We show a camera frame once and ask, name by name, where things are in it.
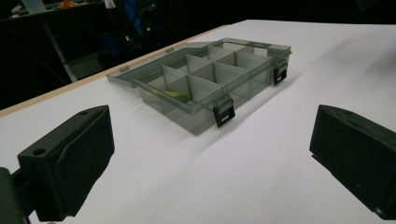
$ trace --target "white table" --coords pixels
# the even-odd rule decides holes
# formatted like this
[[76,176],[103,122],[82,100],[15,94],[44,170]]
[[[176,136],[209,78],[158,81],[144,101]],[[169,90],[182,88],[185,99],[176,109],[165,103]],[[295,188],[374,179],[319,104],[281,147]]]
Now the white table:
[[[109,105],[116,152],[64,223],[389,223],[322,165],[309,143],[318,105],[396,130],[396,26],[241,21],[223,37],[291,46],[288,77],[195,136],[104,74],[2,111],[0,166],[80,110]],[[30,216],[37,223],[35,213]]]

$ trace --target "black latch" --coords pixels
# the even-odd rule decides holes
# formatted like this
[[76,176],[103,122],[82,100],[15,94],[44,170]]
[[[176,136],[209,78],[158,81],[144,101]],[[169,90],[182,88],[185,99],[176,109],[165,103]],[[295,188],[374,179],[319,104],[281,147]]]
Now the black latch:
[[217,101],[213,102],[213,114],[215,115],[218,128],[235,117],[233,98],[231,98],[229,94],[226,94]]
[[280,81],[286,78],[288,74],[288,64],[284,63],[274,69],[274,85],[276,86]]

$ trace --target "gray plastic box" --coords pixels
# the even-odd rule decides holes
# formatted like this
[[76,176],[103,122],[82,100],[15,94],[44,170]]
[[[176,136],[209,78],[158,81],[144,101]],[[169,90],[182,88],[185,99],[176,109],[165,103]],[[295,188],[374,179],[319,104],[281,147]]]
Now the gray plastic box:
[[290,47],[224,38],[186,43],[108,74],[191,133],[221,127],[234,110],[287,76]]

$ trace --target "screw hole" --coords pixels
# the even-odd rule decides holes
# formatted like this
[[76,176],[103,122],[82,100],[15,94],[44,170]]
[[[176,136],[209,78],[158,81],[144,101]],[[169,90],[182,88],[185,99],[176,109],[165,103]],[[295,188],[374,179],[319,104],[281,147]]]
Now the screw hole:
[[39,155],[44,154],[45,152],[46,152],[46,149],[40,148],[40,149],[35,150],[35,151],[33,152],[33,155],[39,156]]

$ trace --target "tackle box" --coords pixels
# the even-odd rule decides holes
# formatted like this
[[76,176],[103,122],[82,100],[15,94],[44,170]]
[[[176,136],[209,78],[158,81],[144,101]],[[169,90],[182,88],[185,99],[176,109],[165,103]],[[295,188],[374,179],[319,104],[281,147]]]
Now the tackle box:
[[221,127],[234,110],[287,76],[290,47],[223,38],[166,49],[107,75],[191,133]]

